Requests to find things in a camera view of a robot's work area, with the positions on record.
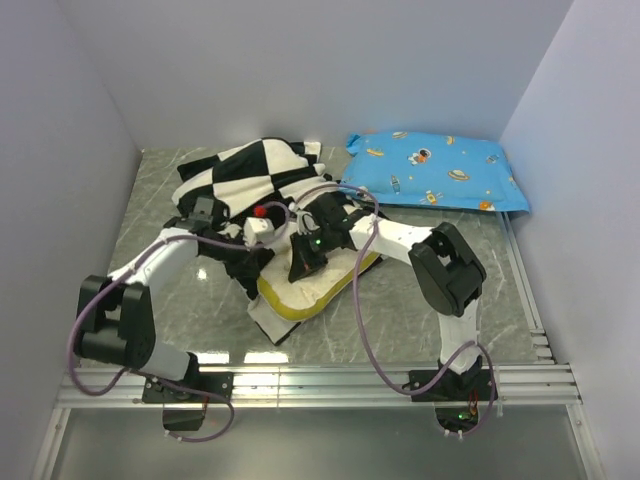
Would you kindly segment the black white checkered pillowcase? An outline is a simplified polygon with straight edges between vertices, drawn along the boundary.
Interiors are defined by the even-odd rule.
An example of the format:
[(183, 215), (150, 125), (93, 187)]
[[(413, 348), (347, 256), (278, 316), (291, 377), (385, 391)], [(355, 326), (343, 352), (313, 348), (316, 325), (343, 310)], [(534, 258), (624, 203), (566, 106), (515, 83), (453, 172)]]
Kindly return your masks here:
[[(218, 226), (226, 223), (243, 226), (254, 207), (267, 203), (273, 205), (267, 218), (274, 227), (286, 226), (290, 221), (296, 223), (296, 218), (285, 216), (283, 206), (296, 199), (306, 205), (322, 193), (338, 191), (325, 172), (321, 151), (319, 142), (268, 137), (182, 164), (177, 168), (181, 184), (174, 191), (172, 202), (181, 217), (185, 217), (194, 211), (198, 199), (212, 199), (212, 215)], [(257, 283), (239, 284), (249, 303), (256, 299)], [(266, 317), (254, 323), (274, 345), (279, 345), (302, 322)]]

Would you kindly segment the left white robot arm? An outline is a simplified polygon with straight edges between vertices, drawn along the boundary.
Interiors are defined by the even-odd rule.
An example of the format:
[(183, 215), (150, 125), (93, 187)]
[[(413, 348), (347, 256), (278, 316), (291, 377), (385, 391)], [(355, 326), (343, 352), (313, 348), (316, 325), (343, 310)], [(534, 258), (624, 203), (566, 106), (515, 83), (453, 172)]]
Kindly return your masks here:
[(268, 222), (272, 206), (258, 206), (244, 226), (218, 226), (213, 200), (200, 198), (194, 211), (171, 218), (156, 240), (127, 265), (108, 276), (87, 277), (67, 341), (68, 370), (75, 370), (77, 358), (119, 365), (123, 371), (158, 379), (179, 402), (195, 399), (202, 386), (198, 359), (158, 339), (153, 297), (199, 256), (224, 263), (244, 282), (257, 278), (274, 256), (274, 235), (258, 240), (248, 232)]

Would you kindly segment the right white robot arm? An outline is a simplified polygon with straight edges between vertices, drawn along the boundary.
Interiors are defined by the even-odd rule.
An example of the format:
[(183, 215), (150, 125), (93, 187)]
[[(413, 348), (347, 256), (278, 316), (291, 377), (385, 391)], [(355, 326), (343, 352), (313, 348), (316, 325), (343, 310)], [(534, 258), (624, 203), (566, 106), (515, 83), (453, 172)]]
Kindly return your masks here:
[(478, 311), (486, 270), (459, 230), (443, 222), (418, 227), (382, 217), (338, 190), (322, 193), (296, 210), (300, 231), (291, 236), (288, 280), (297, 282), (328, 265), (337, 249), (357, 253), (353, 277), (367, 253), (390, 257), (412, 267), (427, 304), (437, 313), (442, 374), (433, 386), (451, 399), (465, 398), (480, 385), (482, 350)]

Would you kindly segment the cream yellow pillow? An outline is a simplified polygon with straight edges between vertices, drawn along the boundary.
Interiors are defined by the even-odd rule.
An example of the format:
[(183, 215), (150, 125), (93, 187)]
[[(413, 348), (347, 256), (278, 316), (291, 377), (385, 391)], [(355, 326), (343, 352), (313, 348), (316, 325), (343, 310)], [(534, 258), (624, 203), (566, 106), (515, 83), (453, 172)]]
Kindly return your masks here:
[(358, 253), (339, 248), (326, 255), (328, 263), (321, 271), (290, 283), (291, 236), (296, 232), (296, 223), (290, 221), (286, 226), (275, 227), (274, 239), (265, 244), (275, 256), (263, 268), (257, 280), (258, 296), (247, 308), (254, 321), (273, 317), (289, 323), (304, 322), (324, 310), (352, 282)]

